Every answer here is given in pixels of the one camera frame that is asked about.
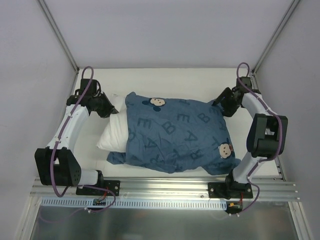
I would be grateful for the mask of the white pillow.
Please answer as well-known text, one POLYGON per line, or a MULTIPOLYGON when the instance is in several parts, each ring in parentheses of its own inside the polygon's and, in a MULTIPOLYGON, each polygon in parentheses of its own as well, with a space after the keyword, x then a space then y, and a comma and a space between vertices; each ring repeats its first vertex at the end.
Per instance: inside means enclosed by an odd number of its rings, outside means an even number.
POLYGON ((125 97, 113 93, 111 95, 110 102, 118 113, 110 115, 109 122, 107 123, 96 146, 100 150, 125 153, 129 138, 125 97))

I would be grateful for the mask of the blue patterned pillowcase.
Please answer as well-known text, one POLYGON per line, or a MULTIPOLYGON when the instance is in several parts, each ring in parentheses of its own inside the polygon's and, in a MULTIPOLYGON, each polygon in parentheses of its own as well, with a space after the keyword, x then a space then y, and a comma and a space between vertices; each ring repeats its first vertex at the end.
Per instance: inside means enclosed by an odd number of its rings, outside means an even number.
POLYGON ((125 97, 128 137, 124 152, 111 150, 107 161, 168 174, 203 168, 228 174, 240 164, 223 116, 212 102, 125 97))

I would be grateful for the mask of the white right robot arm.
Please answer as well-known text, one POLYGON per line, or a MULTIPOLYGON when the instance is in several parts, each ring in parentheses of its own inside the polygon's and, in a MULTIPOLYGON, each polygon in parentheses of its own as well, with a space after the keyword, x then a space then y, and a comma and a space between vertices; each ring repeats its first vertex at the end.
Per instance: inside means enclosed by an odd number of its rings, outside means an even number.
POLYGON ((284 151, 288 118, 273 112, 261 94, 243 87, 227 87, 213 105, 220 105, 225 117, 231 117, 243 107, 250 113, 252 124, 246 139, 245 156, 223 182, 208 183, 208 195, 226 200, 252 199, 253 174, 263 163, 274 160, 284 151))

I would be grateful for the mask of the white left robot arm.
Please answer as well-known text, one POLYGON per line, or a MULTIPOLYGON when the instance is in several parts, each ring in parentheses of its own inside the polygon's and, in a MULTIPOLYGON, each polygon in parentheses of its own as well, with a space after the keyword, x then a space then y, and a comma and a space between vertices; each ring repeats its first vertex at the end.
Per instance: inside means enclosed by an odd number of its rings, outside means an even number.
POLYGON ((108 118, 118 111, 105 93, 98 96, 71 95, 66 102, 65 115, 52 140, 35 151, 34 158, 40 178, 45 186, 77 187, 87 185, 93 195, 104 191, 105 184, 98 170, 84 169, 74 156, 80 131, 92 112, 108 118))

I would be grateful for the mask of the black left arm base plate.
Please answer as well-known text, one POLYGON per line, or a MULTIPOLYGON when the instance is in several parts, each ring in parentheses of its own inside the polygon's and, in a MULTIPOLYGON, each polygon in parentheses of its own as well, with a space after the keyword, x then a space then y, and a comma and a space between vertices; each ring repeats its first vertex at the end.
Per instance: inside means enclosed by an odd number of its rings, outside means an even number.
POLYGON ((77 196, 95 196, 101 197, 106 196, 119 196, 121 187, 120 180, 104 180, 103 182, 97 183, 94 186, 83 186, 82 188, 77 187, 75 194, 77 196))

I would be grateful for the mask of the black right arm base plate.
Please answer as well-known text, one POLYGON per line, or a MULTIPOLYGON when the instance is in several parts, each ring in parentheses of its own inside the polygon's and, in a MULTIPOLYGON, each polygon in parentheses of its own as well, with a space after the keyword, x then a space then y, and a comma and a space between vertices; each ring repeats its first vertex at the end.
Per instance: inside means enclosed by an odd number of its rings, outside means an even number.
POLYGON ((207 184, 209 198, 252 199, 253 191, 249 183, 209 182, 207 184))

